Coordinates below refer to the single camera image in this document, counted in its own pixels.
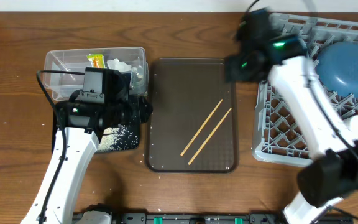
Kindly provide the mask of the green orange snack wrapper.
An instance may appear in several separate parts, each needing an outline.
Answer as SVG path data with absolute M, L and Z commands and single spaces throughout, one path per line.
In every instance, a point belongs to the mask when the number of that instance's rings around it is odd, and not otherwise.
M 91 62 L 94 68 L 106 68 L 103 54 L 89 54 L 86 58 Z

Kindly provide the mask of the dark blue plate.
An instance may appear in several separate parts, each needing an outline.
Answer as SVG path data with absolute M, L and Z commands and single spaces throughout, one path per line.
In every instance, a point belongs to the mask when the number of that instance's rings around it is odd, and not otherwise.
M 317 56 L 316 73 L 321 83 L 339 96 L 358 98 L 358 44 L 338 42 Z

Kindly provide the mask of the white napkin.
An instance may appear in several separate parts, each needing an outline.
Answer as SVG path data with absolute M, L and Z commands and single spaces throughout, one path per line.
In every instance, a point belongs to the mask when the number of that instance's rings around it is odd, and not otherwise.
M 116 70 L 121 73 L 127 73 L 132 70 L 132 67 L 125 62 L 121 62 L 118 59 L 108 60 L 107 61 L 108 68 L 111 70 Z

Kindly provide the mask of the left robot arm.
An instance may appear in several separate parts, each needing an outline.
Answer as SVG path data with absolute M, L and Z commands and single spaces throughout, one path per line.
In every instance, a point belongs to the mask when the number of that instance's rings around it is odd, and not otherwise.
M 87 67 L 83 86 L 68 100 L 48 99 L 57 122 L 52 158 L 39 192 L 23 223 L 119 223 L 120 216 L 104 205 L 75 214 L 87 167 L 97 152 L 135 149 L 140 126 L 152 106 L 129 94 L 131 72 Z

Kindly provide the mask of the wooden chopstick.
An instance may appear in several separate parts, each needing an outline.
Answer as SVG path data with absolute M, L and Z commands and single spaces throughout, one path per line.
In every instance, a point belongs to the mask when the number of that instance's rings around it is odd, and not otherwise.
M 219 127 L 222 125 L 222 123 L 224 122 L 224 120 L 226 119 L 226 117 L 228 116 L 228 114 L 232 111 L 232 108 L 229 108 L 227 110 L 227 112 L 225 113 L 225 115 L 221 118 L 221 120 L 219 121 L 219 123 L 214 127 L 214 129 L 210 132 L 210 134 L 208 135 L 208 137 L 204 140 L 204 142 L 202 143 L 202 145 L 198 148 L 198 150 L 195 152 L 195 154 L 193 155 L 193 157 L 188 161 L 188 165 L 190 166 L 193 161 L 197 158 L 197 156 L 199 155 L 199 153 L 203 150 L 203 148 L 207 145 L 207 143 L 209 142 L 209 140 L 213 137 L 213 135 L 215 134 L 215 132 L 219 129 Z
M 200 132 L 203 130 L 203 128 L 206 126 L 206 124 L 208 123 L 208 121 L 211 119 L 211 117 L 213 116 L 213 114 L 215 113 L 215 111 L 219 108 L 220 104 L 223 102 L 223 99 L 220 99 L 220 101 L 217 103 L 217 105 L 213 108 L 213 110 L 210 112 L 210 114 L 206 117 L 206 119 L 203 121 L 203 123 L 201 124 L 201 126 L 198 128 L 197 132 L 195 132 L 195 134 L 193 135 L 193 137 L 190 139 L 190 141 L 188 142 L 188 144 L 186 145 L 186 147 L 184 148 L 184 150 L 182 150 L 181 152 L 181 156 L 184 156 L 184 154 L 187 152 L 187 150 L 190 148 L 190 146 L 192 145 L 192 143 L 194 142 L 194 140 L 198 137 L 198 135 L 200 134 Z

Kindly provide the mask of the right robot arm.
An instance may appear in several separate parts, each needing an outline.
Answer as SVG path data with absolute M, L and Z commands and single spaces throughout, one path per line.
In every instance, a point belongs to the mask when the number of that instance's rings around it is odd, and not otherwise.
M 225 58 L 228 82 L 269 82 L 287 103 L 306 140 L 312 163 L 298 173 L 299 191 L 282 212 L 284 223 L 315 223 L 358 190 L 358 136 L 323 91 L 308 48 L 296 34 L 282 36 L 265 8 L 239 22 L 239 52 Z

